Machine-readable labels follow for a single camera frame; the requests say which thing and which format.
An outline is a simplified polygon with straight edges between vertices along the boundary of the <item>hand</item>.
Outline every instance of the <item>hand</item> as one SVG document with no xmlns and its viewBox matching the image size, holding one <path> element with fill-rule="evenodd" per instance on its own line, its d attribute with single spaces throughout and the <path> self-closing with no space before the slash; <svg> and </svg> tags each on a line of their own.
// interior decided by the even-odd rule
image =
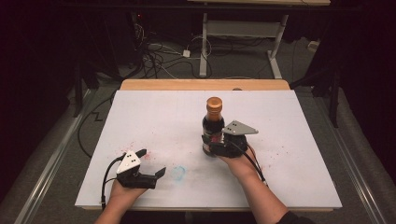
<svg viewBox="0 0 396 224">
<path fill-rule="evenodd" d="M 121 183 L 116 179 L 113 182 L 111 188 L 110 198 L 108 203 L 113 203 L 117 205 L 122 210 L 128 210 L 134 205 L 134 201 L 146 192 L 147 189 L 129 189 L 121 185 Z"/>
<path fill-rule="evenodd" d="M 147 189 L 128 189 L 118 180 L 114 180 L 105 211 L 95 223 L 120 223 L 125 212 L 134 205 L 134 201 Z"/>
<path fill-rule="evenodd" d="M 247 146 L 246 153 L 252 160 L 256 160 L 254 156 L 254 149 L 251 146 Z M 253 164 L 251 164 L 245 155 L 242 155 L 238 158 L 218 157 L 227 163 L 231 173 L 233 173 L 233 175 L 238 178 L 239 181 L 251 176 L 259 178 Z"/>
</svg>

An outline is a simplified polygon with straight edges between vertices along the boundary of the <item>wooden table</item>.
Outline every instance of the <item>wooden table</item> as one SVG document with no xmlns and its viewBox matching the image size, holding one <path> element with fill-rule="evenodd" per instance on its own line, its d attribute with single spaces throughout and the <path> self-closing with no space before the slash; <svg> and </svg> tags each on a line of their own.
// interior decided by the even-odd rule
<svg viewBox="0 0 396 224">
<path fill-rule="evenodd" d="M 243 91 L 232 91 L 235 88 Z M 165 176 L 135 202 L 144 211 L 248 211 L 243 190 L 221 160 L 202 151 L 202 118 L 210 96 L 223 100 L 233 119 L 258 129 L 247 135 L 272 191 L 291 210 L 342 207 L 306 123 L 298 99 L 284 80 L 125 80 L 92 155 L 76 206 L 100 209 L 107 166 L 128 149 L 146 148 L 141 173 Z M 117 165 L 108 178 L 115 175 Z M 111 183 L 106 186 L 108 198 Z"/>
<path fill-rule="evenodd" d="M 283 79 L 126 79 L 121 91 L 286 91 Z"/>
</svg>

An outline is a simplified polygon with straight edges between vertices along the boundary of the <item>stain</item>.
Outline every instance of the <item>stain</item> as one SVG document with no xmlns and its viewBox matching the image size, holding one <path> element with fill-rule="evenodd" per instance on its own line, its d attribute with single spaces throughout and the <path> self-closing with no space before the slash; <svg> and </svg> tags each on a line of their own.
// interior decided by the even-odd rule
<svg viewBox="0 0 396 224">
<path fill-rule="evenodd" d="M 134 142 L 132 142 L 131 144 L 129 144 L 129 146 L 126 147 L 119 147 L 118 150 L 114 150 L 114 154 L 115 155 L 123 154 L 128 152 L 129 150 L 133 150 L 133 148 L 134 148 Z"/>
<path fill-rule="evenodd" d="M 185 174 L 186 174 L 186 169 L 182 166 L 177 166 L 173 168 L 171 172 L 171 177 L 176 181 L 180 181 L 183 179 Z"/>
<path fill-rule="evenodd" d="M 150 161 L 151 160 L 151 152 L 148 152 L 146 155 L 143 156 L 143 159 L 145 159 L 146 161 Z"/>
</svg>

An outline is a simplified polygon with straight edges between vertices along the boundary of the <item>brown bottle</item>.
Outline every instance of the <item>brown bottle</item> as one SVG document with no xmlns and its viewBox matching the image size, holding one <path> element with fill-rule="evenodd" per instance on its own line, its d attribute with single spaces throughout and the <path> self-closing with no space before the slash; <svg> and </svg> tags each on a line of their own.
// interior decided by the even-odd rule
<svg viewBox="0 0 396 224">
<path fill-rule="evenodd" d="M 203 138 L 210 142 L 220 142 L 222 137 L 221 130 L 224 128 L 224 118 L 221 115 L 222 101 L 219 97 L 210 97 L 206 101 L 207 113 L 202 120 L 204 128 Z M 204 142 L 203 151 L 206 155 L 215 157 L 209 152 L 209 145 Z"/>
</svg>

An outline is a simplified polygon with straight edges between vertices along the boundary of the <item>blue mark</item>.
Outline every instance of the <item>blue mark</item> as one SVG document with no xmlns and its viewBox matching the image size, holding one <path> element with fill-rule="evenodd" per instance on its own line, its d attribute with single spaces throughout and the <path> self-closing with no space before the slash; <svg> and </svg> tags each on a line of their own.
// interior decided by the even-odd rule
<svg viewBox="0 0 396 224">
<path fill-rule="evenodd" d="M 173 168 L 171 177 L 174 180 L 180 181 L 183 179 L 184 174 L 186 174 L 186 169 L 182 166 L 178 166 Z"/>
</svg>

